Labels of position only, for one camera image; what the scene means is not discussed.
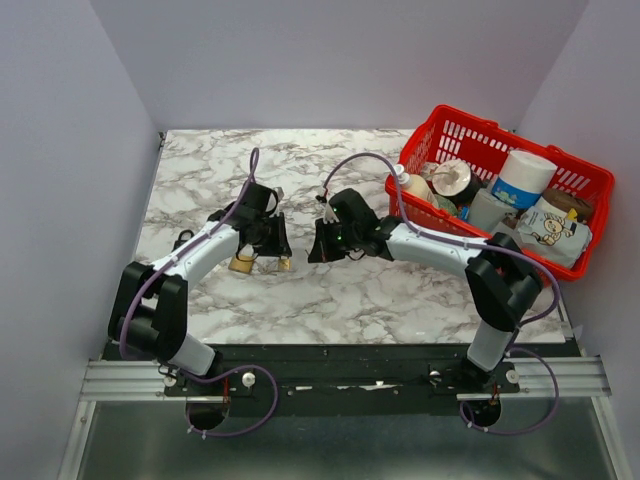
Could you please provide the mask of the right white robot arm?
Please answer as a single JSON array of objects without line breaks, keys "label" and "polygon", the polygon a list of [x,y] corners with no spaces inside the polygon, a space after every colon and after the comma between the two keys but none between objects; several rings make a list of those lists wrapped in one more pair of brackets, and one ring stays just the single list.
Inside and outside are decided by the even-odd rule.
[{"label": "right white robot arm", "polygon": [[335,262],[353,252],[413,262],[467,280],[481,323],[461,362],[459,378],[474,392],[494,383],[496,367],[543,289],[536,268],[508,235],[444,235],[397,216],[379,218],[360,193],[347,188],[326,202],[324,216],[315,221],[308,262]]}]

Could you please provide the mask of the small brass padlock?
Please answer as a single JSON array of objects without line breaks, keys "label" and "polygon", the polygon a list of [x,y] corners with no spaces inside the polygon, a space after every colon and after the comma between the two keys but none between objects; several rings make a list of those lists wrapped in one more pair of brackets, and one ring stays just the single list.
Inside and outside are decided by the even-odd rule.
[{"label": "small brass padlock", "polygon": [[278,260],[278,270],[280,272],[289,272],[291,270],[291,259],[289,257],[281,257]]}]

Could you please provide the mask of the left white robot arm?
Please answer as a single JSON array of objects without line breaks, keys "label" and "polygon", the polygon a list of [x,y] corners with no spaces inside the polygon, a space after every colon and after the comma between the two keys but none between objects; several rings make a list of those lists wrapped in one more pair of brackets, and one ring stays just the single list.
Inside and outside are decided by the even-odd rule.
[{"label": "left white robot arm", "polygon": [[187,382],[201,395],[214,393],[222,380],[221,354],[187,333],[188,296],[218,264],[240,253],[289,258],[282,189],[251,182],[240,197],[211,214],[187,240],[150,264],[132,262],[123,270],[108,336],[120,355],[144,354],[187,371]]}]

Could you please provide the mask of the black padlock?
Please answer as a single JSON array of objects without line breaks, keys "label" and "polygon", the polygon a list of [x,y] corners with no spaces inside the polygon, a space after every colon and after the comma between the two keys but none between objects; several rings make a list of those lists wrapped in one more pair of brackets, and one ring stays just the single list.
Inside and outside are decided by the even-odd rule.
[{"label": "black padlock", "polygon": [[178,249],[179,247],[184,245],[186,242],[191,240],[194,237],[194,235],[195,233],[190,229],[182,230],[173,244],[173,249],[174,250]]}]

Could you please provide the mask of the large brass padlock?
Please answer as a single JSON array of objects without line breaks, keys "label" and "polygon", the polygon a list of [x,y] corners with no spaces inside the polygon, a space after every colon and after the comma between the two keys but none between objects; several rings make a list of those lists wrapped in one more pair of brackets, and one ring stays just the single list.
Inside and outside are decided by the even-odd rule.
[{"label": "large brass padlock", "polygon": [[228,269],[236,273],[250,275],[257,258],[257,254],[245,255],[237,253],[231,258]]}]

